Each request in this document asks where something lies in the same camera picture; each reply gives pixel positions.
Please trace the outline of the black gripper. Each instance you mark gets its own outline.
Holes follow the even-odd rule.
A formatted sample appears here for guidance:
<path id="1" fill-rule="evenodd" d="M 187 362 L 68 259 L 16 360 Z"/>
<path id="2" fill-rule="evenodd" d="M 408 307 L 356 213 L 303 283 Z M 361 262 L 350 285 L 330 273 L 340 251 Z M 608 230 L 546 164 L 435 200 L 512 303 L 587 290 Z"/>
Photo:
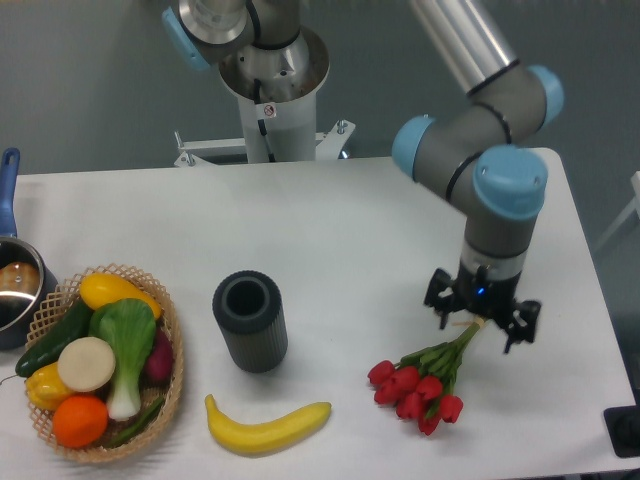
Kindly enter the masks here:
<path id="1" fill-rule="evenodd" d="M 515 304 L 515 292 L 520 274 L 507 279 L 492 280 L 486 275 L 472 273 L 463 264 L 457 278 L 436 269 L 429 281 L 424 305 L 434 310 L 440 318 L 439 328 L 444 329 L 451 313 L 465 310 L 503 325 L 506 334 L 504 354 L 513 345 L 522 342 L 533 344 L 542 304 L 537 300 L 525 300 Z"/>

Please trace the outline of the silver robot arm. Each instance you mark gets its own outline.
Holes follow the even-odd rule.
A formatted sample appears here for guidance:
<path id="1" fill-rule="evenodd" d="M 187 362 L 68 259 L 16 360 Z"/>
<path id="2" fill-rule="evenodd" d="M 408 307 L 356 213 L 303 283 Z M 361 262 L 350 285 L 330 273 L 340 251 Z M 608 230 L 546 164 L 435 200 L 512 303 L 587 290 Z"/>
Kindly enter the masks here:
<path id="1" fill-rule="evenodd" d="M 547 168 L 521 142 L 561 112 L 557 76 L 523 66 L 477 1 L 415 1 L 416 18 L 470 105 L 446 123 L 406 122 L 392 145 L 398 168 L 466 218 L 456 276 L 433 274 L 425 303 L 441 317 L 464 310 L 488 318 L 509 344 L 532 342 L 541 305 L 516 288 Z M 300 20 L 296 1 L 174 1 L 162 22 L 197 71 L 216 67 L 236 97 L 251 163 L 317 160 L 316 93 L 327 49 Z"/>

